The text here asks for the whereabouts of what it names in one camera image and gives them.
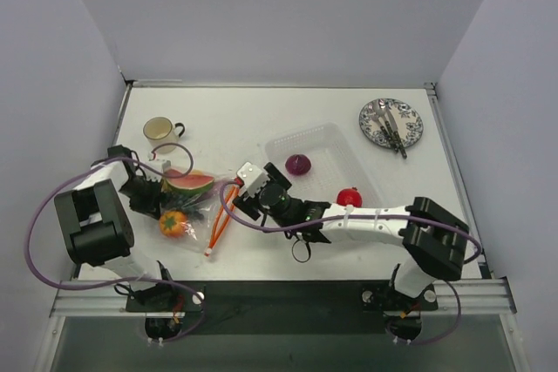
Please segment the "clear zip bag orange seal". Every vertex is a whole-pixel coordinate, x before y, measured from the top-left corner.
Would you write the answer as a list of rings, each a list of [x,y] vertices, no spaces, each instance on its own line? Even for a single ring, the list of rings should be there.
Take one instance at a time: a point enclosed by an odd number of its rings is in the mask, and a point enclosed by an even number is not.
[[[163,237],[187,250],[210,257],[228,227],[236,186],[228,179],[180,168],[165,170],[161,183],[159,229]]]

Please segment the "fake purple eggplant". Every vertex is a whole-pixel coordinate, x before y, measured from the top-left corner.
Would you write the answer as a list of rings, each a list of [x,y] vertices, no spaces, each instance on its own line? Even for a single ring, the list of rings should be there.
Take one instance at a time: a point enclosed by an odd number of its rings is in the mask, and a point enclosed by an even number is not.
[[[225,190],[228,191],[232,186],[237,186],[237,184],[231,179],[216,180],[208,186],[208,189],[201,195],[201,199],[218,200],[221,194],[221,189],[225,187]]]

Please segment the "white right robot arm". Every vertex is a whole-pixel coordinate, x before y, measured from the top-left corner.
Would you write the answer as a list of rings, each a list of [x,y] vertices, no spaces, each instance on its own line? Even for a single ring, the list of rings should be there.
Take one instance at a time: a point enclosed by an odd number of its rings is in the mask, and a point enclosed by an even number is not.
[[[246,226],[281,232],[305,245],[341,241],[403,248],[407,259],[394,267],[386,289],[395,308],[408,308],[435,281],[458,281],[466,263],[468,226],[433,200],[417,197],[408,206],[366,208],[289,195],[287,178],[271,163],[245,163],[236,173],[235,206],[248,216]],[[266,215],[274,229],[258,224]]]

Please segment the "fake dark grape bunch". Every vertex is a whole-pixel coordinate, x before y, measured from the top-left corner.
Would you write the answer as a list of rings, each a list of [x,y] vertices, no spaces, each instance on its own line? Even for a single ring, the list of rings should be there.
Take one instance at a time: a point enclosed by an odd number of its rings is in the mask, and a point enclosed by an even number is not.
[[[207,218],[207,209],[194,198],[184,195],[173,195],[168,197],[161,204],[162,211],[180,211],[184,213],[190,220],[202,221]]]

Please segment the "fake red apple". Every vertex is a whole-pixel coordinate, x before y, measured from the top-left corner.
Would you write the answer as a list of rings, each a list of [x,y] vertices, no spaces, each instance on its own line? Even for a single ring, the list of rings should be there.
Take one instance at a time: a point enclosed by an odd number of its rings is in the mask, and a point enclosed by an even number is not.
[[[344,188],[337,194],[336,203],[340,206],[361,207],[363,198],[356,187]]]

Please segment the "purple fake onion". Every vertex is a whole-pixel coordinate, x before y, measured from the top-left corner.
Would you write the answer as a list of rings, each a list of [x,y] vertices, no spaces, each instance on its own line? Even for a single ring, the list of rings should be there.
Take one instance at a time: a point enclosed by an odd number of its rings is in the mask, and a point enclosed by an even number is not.
[[[287,172],[293,176],[304,175],[311,169],[311,161],[304,154],[293,154],[285,161]]]

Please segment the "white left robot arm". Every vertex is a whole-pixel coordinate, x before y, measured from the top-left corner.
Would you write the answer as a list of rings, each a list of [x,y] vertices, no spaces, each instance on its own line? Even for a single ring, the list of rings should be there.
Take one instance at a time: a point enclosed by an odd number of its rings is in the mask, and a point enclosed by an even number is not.
[[[179,291],[165,282],[171,277],[161,262],[134,247],[132,223],[120,199],[127,197],[135,213],[154,220],[161,216],[161,182],[137,170],[131,161],[136,156],[122,145],[109,148],[107,160],[94,163],[95,172],[58,194],[54,205],[73,262],[111,271],[127,282],[116,284],[116,291],[166,312],[179,299]]]

